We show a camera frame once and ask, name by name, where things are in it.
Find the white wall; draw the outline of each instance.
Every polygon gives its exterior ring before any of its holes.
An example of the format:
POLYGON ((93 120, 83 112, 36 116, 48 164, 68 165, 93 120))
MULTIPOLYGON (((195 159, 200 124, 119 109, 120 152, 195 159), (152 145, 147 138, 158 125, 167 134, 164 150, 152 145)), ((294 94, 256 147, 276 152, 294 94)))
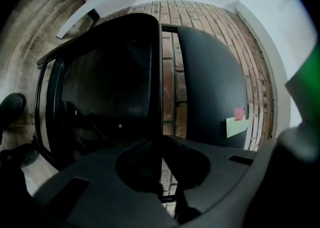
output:
MULTIPOLYGON (((96 8, 101 17, 120 9, 159 0, 110 0, 96 8)), ((257 36, 273 72, 276 113, 274 134, 300 123, 285 83, 305 61, 318 34, 300 0, 190 0, 238 12, 257 36)))

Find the floor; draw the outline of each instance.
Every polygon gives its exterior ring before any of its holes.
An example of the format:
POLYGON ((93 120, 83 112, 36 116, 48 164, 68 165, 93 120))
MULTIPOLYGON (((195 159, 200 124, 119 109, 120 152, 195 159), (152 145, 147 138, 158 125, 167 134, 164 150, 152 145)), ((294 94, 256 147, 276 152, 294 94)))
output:
MULTIPOLYGON (((0 34, 0 100, 11 92, 27 97, 23 117, 4 133, 1 149, 13 148, 32 140, 34 128, 35 90, 39 76, 36 61, 63 42, 87 31, 93 21, 81 19, 64 37, 56 38, 60 27, 85 0, 21 0, 12 11, 0 34)), ((134 6, 116 12, 97 24, 127 13, 147 13, 162 23, 182 24, 204 30, 221 40, 240 63, 246 80, 247 106, 251 124, 247 130, 246 148, 258 150, 259 145, 271 137, 274 102, 265 60, 254 37, 241 19, 225 10, 202 3, 161 1, 134 6)), ((184 67, 178 38, 175 34, 162 34, 164 75, 163 132, 185 137, 187 129, 187 94, 184 67)), ((50 71, 46 73, 48 81, 50 71)), ((42 157, 24 168, 27 187, 33 193, 57 171, 42 157)), ((165 194, 173 194, 177 181, 164 163, 162 180, 165 194)), ((169 212, 172 204, 166 205, 169 212)))

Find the black shoe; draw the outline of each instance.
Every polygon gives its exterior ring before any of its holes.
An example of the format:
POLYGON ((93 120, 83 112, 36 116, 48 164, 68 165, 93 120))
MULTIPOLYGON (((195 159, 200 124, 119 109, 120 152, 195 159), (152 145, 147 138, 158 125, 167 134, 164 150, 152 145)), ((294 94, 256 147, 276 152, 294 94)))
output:
POLYGON ((20 167, 29 166, 39 157, 39 152, 31 143, 23 144, 12 150, 3 150, 0 152, 0 163, 14 161, 20 167))
POLYGON ((19 118, 26 106, 23 94, 9 94, 0 104, 0 133, 6 130, 12 122, 19 118))

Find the green sticky note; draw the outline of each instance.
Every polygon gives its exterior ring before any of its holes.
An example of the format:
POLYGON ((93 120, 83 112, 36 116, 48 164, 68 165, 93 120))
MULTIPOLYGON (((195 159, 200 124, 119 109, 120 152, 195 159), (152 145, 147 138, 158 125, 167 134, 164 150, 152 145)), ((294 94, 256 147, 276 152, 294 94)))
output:
POLYGON ((244 119, 235 121, 235 118, 227 118, 225 119, 226 122, 226 137, 229 138, 236 134, 239 134, 247 129, 249 126, 249 120, 244 119))

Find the sticky note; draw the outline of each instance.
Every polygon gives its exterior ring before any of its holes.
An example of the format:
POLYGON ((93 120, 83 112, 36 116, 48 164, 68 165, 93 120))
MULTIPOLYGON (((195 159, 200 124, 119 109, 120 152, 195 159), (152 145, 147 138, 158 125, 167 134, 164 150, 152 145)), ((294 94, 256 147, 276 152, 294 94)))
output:
POLYGON ((243 120, 244 119, 244 114, 245 114, 245 109, 244 108, 235 108, 234 109, 234 119, 235 119, 235 121, 243 120))
POLYGON ((229 138, 236 134, 239 134, 247 129, 249 126, 249 120, 243 117, 242 120, 235 121, 235 118, 227 118, 226 122, 226 137, 229 138))

